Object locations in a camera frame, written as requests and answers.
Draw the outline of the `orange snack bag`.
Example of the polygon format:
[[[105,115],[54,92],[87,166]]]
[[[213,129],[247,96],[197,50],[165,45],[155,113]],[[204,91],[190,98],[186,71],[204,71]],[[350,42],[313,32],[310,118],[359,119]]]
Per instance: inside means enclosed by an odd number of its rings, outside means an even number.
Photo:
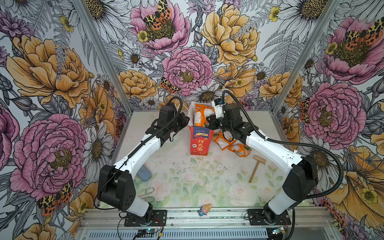
[[[194,127],[205,127],[206,124],[209,124],[206,118],[214,114],[215,110],[212,107],[195,104]]]
[[[238,155],[240,158],[245,158],[250,155],[251,153],[251,148],[247,145],[243,144],[235,144],[232,145],[228,148],[228,150],[232,153],[235,153]]]
[[[232,146],[237,140],[233,138],[230,132],[220,131],[214,134],[213,141],[221,148],[222,151],[224,151]]]

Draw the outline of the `red paper gift bag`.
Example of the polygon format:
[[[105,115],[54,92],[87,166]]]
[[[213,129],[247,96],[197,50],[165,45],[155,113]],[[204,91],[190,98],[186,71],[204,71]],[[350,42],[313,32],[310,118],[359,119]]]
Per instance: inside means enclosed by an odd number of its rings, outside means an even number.
[[[194,127],[195,104],[201,103],[191,102],[188,110],[188,117],[190,118],[188,126],[191,130],[190,154],[195,156],[207,156],[214,131],[209,129],[209,124],[206,124],[205,127]]]

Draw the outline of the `orange snack bag top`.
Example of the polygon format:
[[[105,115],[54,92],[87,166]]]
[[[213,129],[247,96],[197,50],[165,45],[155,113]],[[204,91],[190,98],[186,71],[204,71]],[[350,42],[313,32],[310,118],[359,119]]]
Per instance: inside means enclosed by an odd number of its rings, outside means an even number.
[[[209,124],[206,118],[214,114],[215,110],[212,107],[195,104],[194,127],[205,127],[206,124]]]

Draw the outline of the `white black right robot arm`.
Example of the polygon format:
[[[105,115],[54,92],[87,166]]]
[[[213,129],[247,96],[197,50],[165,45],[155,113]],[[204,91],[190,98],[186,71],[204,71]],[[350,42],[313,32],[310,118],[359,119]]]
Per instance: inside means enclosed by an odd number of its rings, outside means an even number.
[[[273,139],[258,134],[250,121],[243,121],[239,106],[223,105],[220,100],[215,100],[212,101],[212,107],[215,114],[207,117],[211,130],[229,132],[233,139],[258,151],[287,174],[281,192],[268,201],[263,210],[265,222],[271,225],[276,223],[286,210],[300,204],[318,184],[316,161],[311,156],[303,157],[286,149],[283,144],[274,143]]]

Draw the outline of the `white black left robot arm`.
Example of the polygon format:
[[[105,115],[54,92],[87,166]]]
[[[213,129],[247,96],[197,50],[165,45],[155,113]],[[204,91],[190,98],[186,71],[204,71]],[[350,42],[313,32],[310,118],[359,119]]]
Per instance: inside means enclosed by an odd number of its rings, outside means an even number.
[[[134,179],[150,156],[166,141],[173,139],[172,133],[176,134],[187,127],[189,120],[182,112],[182,107],[176,107],[175,104],[163,106],[159,117],[146,130],[138,145],[113,166],[101,168],[97,199],[122,212],[150,221],[152,204],[137,195]]]

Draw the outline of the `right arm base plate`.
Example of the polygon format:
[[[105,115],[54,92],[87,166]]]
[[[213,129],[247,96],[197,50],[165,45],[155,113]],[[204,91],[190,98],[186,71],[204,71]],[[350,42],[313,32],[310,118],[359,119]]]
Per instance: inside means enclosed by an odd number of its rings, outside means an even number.
[[[291,219],[287,210],[282,214],[276,215],[274,212],[265,209],[248,209],[243,217],[248,220],[251,226],[271,225],[271,226],[287,226],[290,225]]]

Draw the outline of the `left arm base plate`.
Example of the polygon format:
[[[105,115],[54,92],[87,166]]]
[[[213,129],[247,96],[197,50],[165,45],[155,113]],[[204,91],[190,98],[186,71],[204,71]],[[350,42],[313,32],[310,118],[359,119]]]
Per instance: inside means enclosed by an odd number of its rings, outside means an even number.
[[[143,217],[127,213],[125,227],[164,227],[167,222],[167,210],[149,210]]]

